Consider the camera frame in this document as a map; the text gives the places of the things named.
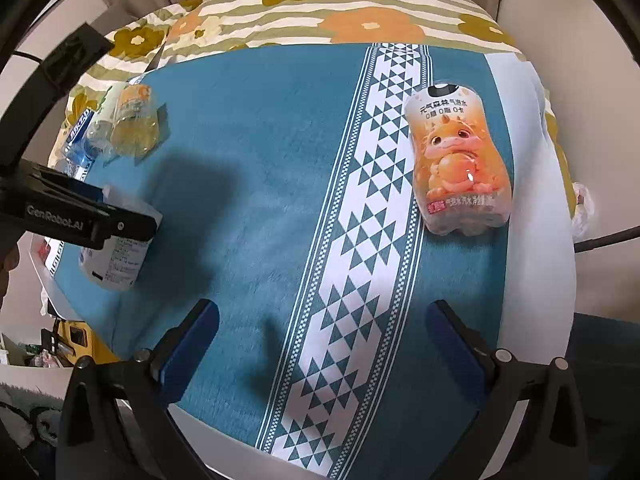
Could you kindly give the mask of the left hand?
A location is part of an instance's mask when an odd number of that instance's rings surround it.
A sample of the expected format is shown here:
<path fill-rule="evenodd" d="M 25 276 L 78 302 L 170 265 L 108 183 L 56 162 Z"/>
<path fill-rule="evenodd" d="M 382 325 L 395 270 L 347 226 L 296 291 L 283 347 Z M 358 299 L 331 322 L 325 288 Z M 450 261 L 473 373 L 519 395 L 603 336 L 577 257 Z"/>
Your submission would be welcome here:
<path fill-rule="evenodd" d="M 4 297 L 8 292 L 10 273 L 17 268 L 20 263 L 20 250 L 14 245 L 0 266 L 0 307 L 3 304 Z"/>

